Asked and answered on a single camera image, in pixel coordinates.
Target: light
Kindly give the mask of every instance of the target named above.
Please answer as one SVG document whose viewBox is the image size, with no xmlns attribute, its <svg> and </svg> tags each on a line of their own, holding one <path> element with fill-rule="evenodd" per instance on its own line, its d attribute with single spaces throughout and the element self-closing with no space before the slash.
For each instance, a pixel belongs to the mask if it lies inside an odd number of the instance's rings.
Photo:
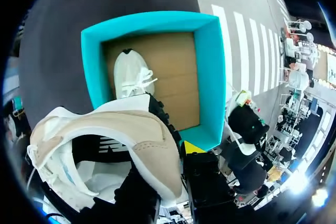
<svg viewBox="0 0 336 224">
<path fill-rule="evenodd" d="M 324 119 L 323 119 L 323 123 L 322 123 L 322 129 L 325 131 L 329 125 L 329 122 L 330 122 L 330 119 L 331 119 L 331 114 L 330 113 L 326 113 Z"/>
<path fill-rule="evenodd" d="M 301 193 L 305 187 L 308 185 L 308 180 L 304 173 L 298 172 L 296 170 L 290 177 L 289 177 L 289 188 L 294 194 Z"/>
<path fill-rule="evenodd" d="M 301 173 L 304 173 L 308 168 L 308 163 L 307 161 L 304 159 L 301 161 L 301 163 L 298 166 L 298 171 Z"/>
<path fill-rule="evenodd" d="M 325 189 L 318 189 L 316 193 L 312 196 L 312 201 L 314 206 L 322 207 L 328 198 L 328 192 Z"/>
<path fill-rule="evenodd" d="M 315 141 L 314 141 L 314 146 L 315 147 L 318 147 L 322 141 L 324 137 L 324 134 L 322 131 L 319 131 L 319 133 L 317 134 L 316 138 L 315 138 Z"/>
<path fill-rule="evenodd" d="M 311 147 L 308 153 L 306 154 L 306 159 L 310 160 L 313 157 L 314 153 L 315 153 L 315 148 Z"/>
</svg>

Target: road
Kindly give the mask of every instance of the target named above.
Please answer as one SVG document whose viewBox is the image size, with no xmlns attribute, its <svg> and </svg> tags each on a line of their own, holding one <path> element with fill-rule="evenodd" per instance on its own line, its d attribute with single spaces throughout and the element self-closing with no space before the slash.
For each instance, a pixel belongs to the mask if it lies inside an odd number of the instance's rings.
<svg viewBox="0 0 336 224">
<path fill-rule="evenodd" d="M 290 19 L 284 0 L 198 0 L 202 13 L 219 17 L 223 33 L 226 80 L 234 89 L 248 89 L 261 117 L 276 123 L 280 70 L 280 29 Z M 232 95 L 229 85 L 226 100 Z"/>
</svg>

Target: turquoise box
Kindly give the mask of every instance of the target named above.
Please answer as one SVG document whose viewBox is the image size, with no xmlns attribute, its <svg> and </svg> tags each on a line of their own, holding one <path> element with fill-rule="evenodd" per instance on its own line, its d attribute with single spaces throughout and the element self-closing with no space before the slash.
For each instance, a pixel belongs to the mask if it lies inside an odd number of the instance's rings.
<svg viewBox="0 0 336 224">
<path fill-rule="evenodd" d="M 98 23 L 81 32 L 86 83 L 93 108 L 113 100 L 101 43 L 124 36 L 193 32 L 199 93 L 199 125 L 180 131 L 182 140 L 206 151 L 222 139 L 225 64 L 222 31 L 216 16 L 192 12 L 148 12 Z"/>
</svg>

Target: crosswalk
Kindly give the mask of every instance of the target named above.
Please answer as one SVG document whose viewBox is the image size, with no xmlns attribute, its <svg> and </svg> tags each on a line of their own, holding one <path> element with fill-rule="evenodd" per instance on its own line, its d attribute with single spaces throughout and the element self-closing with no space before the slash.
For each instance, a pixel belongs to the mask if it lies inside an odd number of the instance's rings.
<svg viewBox="0 0 336 224">
<path fill-rule="evenodd" d="M 277 0 L 277 3 L 279 5 L 280 11 L 282 15 L 284 16 L 285 21 L 289 21 L 290 17 L 286 8 L 286 5 L 284 3 L 284 0 Z"/>
<path fill-rule="evenodd" d="M 279 34 L 238 12 L 226 12 L 217 5 L 212 5 L 212 10 L 222 28 L 226 81 L 236 90 L 250 90 L 253 95 L 279 86 Z M 229 33 L 237 34 L 237 37 L 233 38 Z M 232 47 L 235 40 L 239 46 Z M 231 87 L 226 85 L 226 101 L 231 96 Z"/>
</svg>

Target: white sneaker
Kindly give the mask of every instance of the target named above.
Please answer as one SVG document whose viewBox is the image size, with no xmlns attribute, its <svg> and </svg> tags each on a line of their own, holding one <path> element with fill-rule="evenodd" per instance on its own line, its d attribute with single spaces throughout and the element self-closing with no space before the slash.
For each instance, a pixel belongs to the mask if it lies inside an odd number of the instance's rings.
<svg viewBox="0 0 336 224">
<path fill-rule="evenodd" d="M 153 71 L 148 69 L 144 59 L 133 49 L 125 49 L 114 64 L 114 86 L 117 99 L 133 95 L 154 94 Z"/>
</svg>

